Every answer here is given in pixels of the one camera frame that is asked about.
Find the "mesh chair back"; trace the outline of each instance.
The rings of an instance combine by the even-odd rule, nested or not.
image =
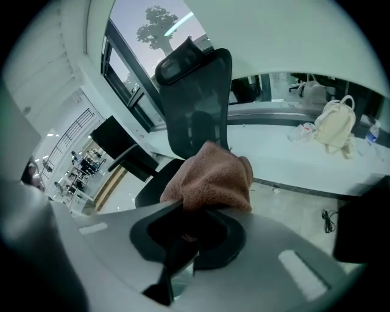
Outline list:
[[[188,38],[156,68],[165,111],[169,145],[184,158],[206,141],[229,149],[227,106],[232,81],[232,56],[226,49],[205,55]]]

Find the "office chair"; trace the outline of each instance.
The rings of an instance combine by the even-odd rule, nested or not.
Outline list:
[[[188,159],[206,141],[229,149],[226,130],[232,56],[228,50],[217,49],[205,55],[187,38],[158,64],[155,78],[160,85],[169,145],[176,155]],[[109,170],[120,161],[115,160]],[[159,203],[165,186],[183,162],[172,160],[155,174],[135,198],[135,206]]]

